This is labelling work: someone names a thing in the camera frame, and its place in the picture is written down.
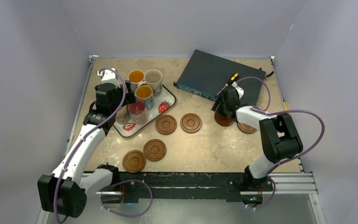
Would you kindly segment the wooden coaster three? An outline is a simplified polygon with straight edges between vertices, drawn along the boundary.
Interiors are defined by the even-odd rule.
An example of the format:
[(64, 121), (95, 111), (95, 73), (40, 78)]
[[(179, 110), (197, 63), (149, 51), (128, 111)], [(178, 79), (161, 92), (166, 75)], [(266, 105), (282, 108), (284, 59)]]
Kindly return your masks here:
[(231, 119), (220, 115), (218, 112), (215, 112), (214, 120), (220, 126), (231, 126), (234, 123)]

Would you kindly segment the wooden coaster five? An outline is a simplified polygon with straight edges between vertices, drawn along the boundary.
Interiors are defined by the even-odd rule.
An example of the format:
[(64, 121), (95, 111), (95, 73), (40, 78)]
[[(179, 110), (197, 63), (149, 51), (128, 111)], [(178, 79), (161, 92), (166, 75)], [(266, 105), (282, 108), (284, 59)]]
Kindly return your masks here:
[(159, 161), (166, 155), (166, 145), (162, 140), (152, 139), (144, 145), (143, 153), (150, 161)]

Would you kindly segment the wooden coaster one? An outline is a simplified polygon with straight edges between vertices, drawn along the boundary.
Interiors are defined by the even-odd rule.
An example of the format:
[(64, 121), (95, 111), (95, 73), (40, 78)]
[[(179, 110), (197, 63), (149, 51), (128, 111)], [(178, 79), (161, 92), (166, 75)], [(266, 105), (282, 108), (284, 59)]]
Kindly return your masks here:
[(176, 130), (177, 121), (171, 115), (162, 115), (157, 118), (155, 128), (160, 134), (168, 135)]

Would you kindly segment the cream white mug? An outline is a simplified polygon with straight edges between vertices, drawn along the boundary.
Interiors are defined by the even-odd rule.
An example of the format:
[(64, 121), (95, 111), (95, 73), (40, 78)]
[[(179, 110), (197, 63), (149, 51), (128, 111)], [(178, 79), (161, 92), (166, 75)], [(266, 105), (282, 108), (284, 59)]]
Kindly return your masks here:
[(154, 97), (159, 97), (162, 93), (162, 73), (159, 70), (152, 69), (145, 73), (145, 82), (152, 88)]

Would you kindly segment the wooden coaster six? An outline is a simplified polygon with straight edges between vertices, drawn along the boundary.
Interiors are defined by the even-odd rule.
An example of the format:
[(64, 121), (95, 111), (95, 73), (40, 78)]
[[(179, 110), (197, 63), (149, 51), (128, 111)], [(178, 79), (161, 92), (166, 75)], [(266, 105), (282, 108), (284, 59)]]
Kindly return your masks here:
[(129, 173), (138, 173), (144, 169), (146, 157), (139, 150), (127, 152), (123, 158), (123, 167)]

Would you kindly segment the wooden coaster two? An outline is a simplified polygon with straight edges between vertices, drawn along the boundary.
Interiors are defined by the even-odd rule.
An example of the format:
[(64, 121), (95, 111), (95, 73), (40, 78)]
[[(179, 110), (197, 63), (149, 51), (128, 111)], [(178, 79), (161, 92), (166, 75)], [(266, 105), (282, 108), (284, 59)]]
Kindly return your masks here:
[(181, 128), (187, 133), (195, 133), (201, 129), (201, 118), (195, 113), (187, 113), (180, 120)]

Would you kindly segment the wooden coaster four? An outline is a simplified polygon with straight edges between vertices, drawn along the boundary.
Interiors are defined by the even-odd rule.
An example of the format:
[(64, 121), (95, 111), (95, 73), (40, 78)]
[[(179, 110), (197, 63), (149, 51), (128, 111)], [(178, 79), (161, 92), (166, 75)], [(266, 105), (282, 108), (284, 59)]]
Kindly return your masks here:
[(255, 133), (257, 131), (256, 128), (251, 127), (251, 126), (246, 125), (246, 124), (243, 124), (243, 123), (237, 123), (237, 126), (243, 133), (247, 133), (247, 134), (252, 134), (252, 133)]

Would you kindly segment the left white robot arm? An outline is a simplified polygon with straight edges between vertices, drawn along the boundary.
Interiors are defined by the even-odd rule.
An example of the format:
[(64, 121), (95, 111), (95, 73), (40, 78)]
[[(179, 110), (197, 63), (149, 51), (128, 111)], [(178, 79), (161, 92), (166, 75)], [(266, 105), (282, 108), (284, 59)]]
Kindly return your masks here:
[(91, 156), (107, 136), (119, 109), (136, 101), (129, 81), (103, 83), (95, 87), (96, 100), (89, 106), (80, 134), (60, 165), (37, 182), (41, 208), (66, 217), (77, 218), (87, 200), (104, 187), (114, 191), (120, 186), (118, 168), (100, 165), (83, 177)]

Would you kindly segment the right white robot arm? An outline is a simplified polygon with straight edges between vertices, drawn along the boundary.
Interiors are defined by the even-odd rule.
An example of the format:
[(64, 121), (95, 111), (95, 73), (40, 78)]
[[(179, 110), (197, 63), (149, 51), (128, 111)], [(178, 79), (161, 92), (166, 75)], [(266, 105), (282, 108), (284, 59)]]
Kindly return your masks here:
[(221, 91), (212, 110), (219, 115), (259, 130), (262, 155), (243, 174), (240, 188), (254, 190), (267, 179), (275, 165), (303, 151), (303, 143), (288, 113), (269, 115), (253, 106), (241, 104), (238, 90), (227, 87)]

